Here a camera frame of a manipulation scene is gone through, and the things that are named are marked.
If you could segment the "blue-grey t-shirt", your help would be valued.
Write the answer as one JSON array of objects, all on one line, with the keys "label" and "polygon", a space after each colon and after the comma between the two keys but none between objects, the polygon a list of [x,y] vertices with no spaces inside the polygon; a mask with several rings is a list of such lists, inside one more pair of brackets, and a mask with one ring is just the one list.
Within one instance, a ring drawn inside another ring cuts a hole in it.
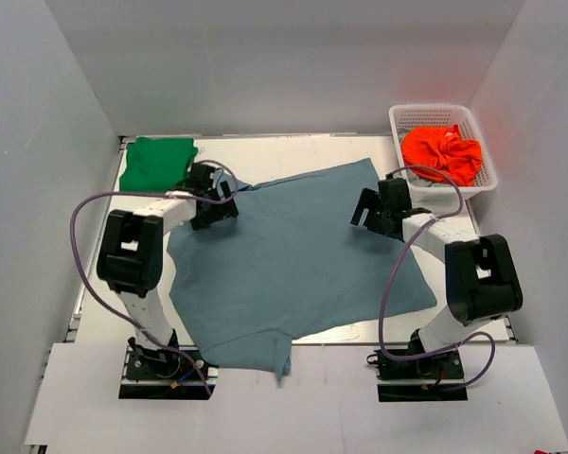
[{"label": "blue-grey t-shirt", "polygon": [[[361,191],[377,181],[365,159],[243,184],[236,218],[200,231],[172,230],[169,296],[206,362],[284,376],[294,340],[379,316],[402,244],[350,223]],[[435,304],[408,253],[385,315]]]}]

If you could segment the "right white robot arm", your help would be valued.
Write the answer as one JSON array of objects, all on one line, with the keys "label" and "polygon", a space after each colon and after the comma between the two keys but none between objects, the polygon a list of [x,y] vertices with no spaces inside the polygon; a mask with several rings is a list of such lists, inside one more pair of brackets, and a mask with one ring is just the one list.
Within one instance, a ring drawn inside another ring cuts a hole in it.
[{"label": "right white robot arm", "polygon": [[[376,190],[365,188],[353,212],[351,224],[400,241],[403,246],[391,270],[378,316],[379,346],[385,358],[409,363],[419,376],[428,377],[443,364],[443,354],[468,341],[491,335],[480,328],[523,305],[523,294],[506,239],[498,234],[479,236],[461,230],[448,220],[463,211],[460,189],[458,208],[435,214],[415,207],[408,183],[388,175]],[[384,342],[384,316],[389,294],[401,265],[416,246],[444,265],[446,305],[433,319],[418,329],[405,356],[388,351]]]}]

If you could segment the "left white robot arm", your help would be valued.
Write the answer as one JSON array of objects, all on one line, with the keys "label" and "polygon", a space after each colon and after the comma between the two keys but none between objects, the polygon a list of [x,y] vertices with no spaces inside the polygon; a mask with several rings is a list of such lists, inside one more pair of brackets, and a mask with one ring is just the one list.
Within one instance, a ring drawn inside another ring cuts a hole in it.
[{"label": "left white robot arm", "polygon": [[187,178],[164,199],[132,212],[113,210],[107,218],[97,276],[133,321],[130,347],[161,378],[174,377],[182,365],[176,330],[166,318],[157,291],[163,274],[164,237],[182,224],[200,231],[238,215],[223,168],[204,160],[193,164]]}]

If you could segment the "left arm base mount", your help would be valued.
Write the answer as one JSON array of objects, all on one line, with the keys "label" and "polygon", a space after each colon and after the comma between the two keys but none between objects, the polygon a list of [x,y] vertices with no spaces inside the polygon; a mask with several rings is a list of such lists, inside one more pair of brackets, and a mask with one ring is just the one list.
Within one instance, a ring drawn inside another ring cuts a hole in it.
[{"label": "left arm base mount", "polygon": [[118,398],[121,400],[206,401],[210,398],[191,363],[177,357],[170,364],[127,348]]}]

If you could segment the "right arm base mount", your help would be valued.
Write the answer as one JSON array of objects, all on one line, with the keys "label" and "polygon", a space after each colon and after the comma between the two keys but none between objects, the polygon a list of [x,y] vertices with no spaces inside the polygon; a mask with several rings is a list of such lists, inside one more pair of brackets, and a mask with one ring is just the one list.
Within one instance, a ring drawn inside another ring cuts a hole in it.
[{"label": "right arm base mount", "polygon": [[381,403],[462,402],[468,400],[458,352],[416,361],[394,361],[381,350],[366,357],[377,371]]}]

